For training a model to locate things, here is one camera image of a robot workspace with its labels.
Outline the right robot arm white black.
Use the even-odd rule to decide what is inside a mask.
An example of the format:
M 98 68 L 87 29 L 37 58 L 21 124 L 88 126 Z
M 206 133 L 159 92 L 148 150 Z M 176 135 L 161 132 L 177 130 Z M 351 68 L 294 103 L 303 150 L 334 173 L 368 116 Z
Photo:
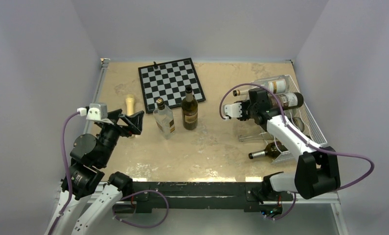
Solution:
M 187 103 L 165 115 L 145 115 L 140 136 L 120 141 L 115 166 L 148 182 L 259 183 L 256 194 L 305 199 L 340 187 L 337 154 L 300 131 L 286 110 L 304 105 L 300 93 L 274 94 L 249 85 L 247 98 L 217 111 Z

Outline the green wine bottle white label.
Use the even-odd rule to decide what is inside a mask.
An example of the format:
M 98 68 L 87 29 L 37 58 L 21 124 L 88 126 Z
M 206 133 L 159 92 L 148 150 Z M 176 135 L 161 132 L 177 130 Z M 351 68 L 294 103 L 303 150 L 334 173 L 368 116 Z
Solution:
M 304 104 L 304 98 L 301 93 L 283 93 L 275 94 L 275 96 L 268 96 L 269 98 L 269 110 L 278 109 L 279 105 L 276 98 L 280 101 L 283 110 L 290 110 L 299 108 Z

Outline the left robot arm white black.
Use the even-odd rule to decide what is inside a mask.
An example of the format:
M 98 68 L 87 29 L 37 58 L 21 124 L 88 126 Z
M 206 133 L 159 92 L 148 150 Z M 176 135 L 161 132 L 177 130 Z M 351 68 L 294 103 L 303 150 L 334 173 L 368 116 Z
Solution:
M 116 172 L 109 177 L 96 200 L 85 207 L 105 175 L 101 169 L 107 166 L 118 139 L 141 134 L 144 111 L 127 116 L 122 109 L 107 112 L 104 104 L 91 104 L 70 115 L 63 129 L 75 116 L 86 116 L 101 130 L 95 136 L 86 133 L 76 138 L 70 162 L 66 156 L 65 135 L 61 135 L 65 177 L 56 211 L 45 232 L 47 235 L 87 235 L 117 201 L 127 200 L 133 193 L 132 178 Z

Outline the dark wine bottle brown label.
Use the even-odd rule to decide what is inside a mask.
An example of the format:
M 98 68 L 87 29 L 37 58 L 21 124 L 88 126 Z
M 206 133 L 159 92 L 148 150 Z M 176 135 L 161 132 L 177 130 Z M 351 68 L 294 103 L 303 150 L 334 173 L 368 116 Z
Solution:
M 181 102 L 183 126 L 194 130 L 198 124 L 198 102 L 190 85 L 185 87 L 185 97 Z

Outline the clear square liquor bottle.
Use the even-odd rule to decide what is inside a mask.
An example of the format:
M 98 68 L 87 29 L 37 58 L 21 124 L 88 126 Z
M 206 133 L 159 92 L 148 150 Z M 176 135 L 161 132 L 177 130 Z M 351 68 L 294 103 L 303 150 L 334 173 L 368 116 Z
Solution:
M 169 139 L 175 131 L 173 112 L 162 98 L 156 100 L 156 105 L 153 111 L 156 124 L 164 138 Z

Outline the clear round bottle blue emblem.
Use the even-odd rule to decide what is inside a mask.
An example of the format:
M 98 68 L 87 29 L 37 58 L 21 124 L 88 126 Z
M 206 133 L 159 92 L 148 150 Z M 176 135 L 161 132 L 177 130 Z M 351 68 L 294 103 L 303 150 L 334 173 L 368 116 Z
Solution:
M 278 76 L 272 76 L 272 77 L 266 77 L 266 78 L 260 78 L 255 81 L 252 81 L 252 84 L 261 85 L 263 87 L 266 87 L 274 94 L 281 94 L 285 93 L 289 90 L 290 83 L 289 83 L 289 75 L 278 75 Z M 242 95 L 248 95 L 250 89 L 258 88 L 256 86 L 248 86 L 246 88 L 237 88 L 232 92 L 233 96 L 242 96 Z

